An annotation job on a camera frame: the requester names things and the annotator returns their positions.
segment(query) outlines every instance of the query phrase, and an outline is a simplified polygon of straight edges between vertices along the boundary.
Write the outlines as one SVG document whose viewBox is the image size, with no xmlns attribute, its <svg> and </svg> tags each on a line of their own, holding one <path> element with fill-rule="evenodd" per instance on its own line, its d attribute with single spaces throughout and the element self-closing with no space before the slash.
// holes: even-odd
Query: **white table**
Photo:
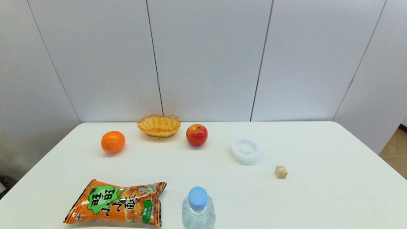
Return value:
<svg viewBox="0 0 407 229">
<path fill-rule="evenodd" d="M 79 125 L 0 200 L 0 227 L 78 227 L 62 221 L 96 178 L 119 186 L 167 182 L 163 229 L 182 228 L 182 200 L 198 185 L 214 200 L 218 229 L 407 228 L 407 181 L 337 123 L 202 123 L 209 138 L 200 148 L 186 140 L 191 124 L 167 139 L 148 137 L 135 123 Z M 126 136 L 126 146 L 107 156 L 100 140 L 111 130 Z M 259 164 L 232 159 L 237 137 L 261 146 Z M 276 178 L 277 165 L 287 168 L 286 179 Z"/>
</svg>

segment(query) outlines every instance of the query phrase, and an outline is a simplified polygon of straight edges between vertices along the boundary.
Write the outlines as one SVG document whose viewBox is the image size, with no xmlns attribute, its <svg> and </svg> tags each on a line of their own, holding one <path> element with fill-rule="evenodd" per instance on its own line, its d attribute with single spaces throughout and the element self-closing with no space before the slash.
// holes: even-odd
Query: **water bottle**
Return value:
<svg viewBox="0 0 407 229">
<path fill-rule="evenodd" d="M 192 188 L 182 202 L 182 223 L 184 229 L 215 228 L 215 208 L 204 188 Z"/>
</svg>

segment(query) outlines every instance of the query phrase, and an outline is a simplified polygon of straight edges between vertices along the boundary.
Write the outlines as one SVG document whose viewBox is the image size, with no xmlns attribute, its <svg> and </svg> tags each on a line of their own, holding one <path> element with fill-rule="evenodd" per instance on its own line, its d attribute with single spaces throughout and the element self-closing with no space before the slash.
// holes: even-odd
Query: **blue bottle cap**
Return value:
<svg viewBox="0 0 407 229">
<path fill-rule="evenodd" d="M 189 206 L 195 211 L 201 211 L 208 203 L 208 193 L 202 187 L 194 187 L 188 194 Z"/>
</svg>

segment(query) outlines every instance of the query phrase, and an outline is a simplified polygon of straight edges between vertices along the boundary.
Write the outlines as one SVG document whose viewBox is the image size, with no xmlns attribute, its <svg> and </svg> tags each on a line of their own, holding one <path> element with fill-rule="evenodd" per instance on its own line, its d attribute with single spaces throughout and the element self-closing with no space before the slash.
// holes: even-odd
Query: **snack bag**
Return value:
<svg viewBox="0 0 407 229">
<path fill-rule="evenodd" d="M 92 180 L 73 205 L 64 223 L 93 220 L 141 222 L 161 226 L 161 203 L 158 197 L 167 183 L 119 187 Z"/>
</svg>

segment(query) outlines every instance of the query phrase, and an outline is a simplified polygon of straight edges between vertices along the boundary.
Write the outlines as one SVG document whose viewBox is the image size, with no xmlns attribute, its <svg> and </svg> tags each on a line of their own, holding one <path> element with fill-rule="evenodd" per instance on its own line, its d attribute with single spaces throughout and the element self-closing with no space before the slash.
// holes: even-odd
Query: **yellow basket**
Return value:
<svg viewBox="0 0 407 229">
<path fill-rule="evenodd" d="M 137 122 L 138 128 L 152 137 L 165 138 L 175 134 L 181 126 L 181 120 L 175 115 L 147 115 Z"/>
</svg>

